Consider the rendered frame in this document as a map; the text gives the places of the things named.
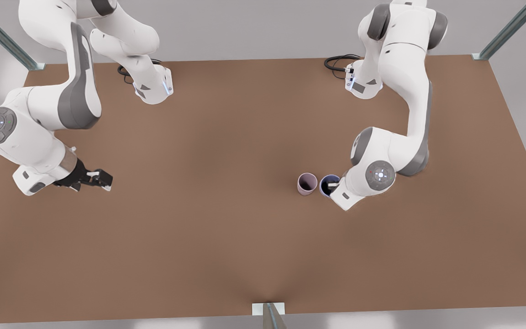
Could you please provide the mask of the purple cup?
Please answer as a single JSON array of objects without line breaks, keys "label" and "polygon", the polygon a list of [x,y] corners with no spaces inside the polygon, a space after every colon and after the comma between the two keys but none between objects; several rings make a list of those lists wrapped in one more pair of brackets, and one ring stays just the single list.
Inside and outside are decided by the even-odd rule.
[{"label": "purple cup", "polygon": [[319,188],[320,188],[320,191],[321,193],[326,196],[326,197],[330,197],[330,194],[335,190],[335,189],[329,189],[328,188],[328,181],[340,181],[340,177],[338,177],[337,175],[326,175],[323,177],[323,179],[321,179],[320,183],[319,183]]}]

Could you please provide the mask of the pink cup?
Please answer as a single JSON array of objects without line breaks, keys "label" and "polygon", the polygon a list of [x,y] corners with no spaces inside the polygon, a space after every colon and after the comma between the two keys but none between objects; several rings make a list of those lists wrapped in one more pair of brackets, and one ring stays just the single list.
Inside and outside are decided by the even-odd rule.
[{"label": "pink cup", "polygon": [[315,191],[318,186],[317,177],[311,173],[302,173],[298,178],[298,192],[302,196],[307,196]]}]

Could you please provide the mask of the silver frame post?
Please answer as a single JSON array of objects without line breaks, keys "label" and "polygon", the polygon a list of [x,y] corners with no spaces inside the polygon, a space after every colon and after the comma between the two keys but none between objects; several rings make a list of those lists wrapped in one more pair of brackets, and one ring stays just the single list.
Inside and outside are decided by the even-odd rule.
[{"label": "silver frame post", "polygon": [[29,71],[45,69],[45,63],[37,63],[1,27],[0,45]]},{"label": "silver frame post", "polygon": [[474,61],[488,61],[526,23],[526,4],[495,35],[479,53],[471,54]]},{"label": "silver frame post", "polygon": [[263,329],[287,329],[284,302],[252,303],[251,314],[263,317]]}]

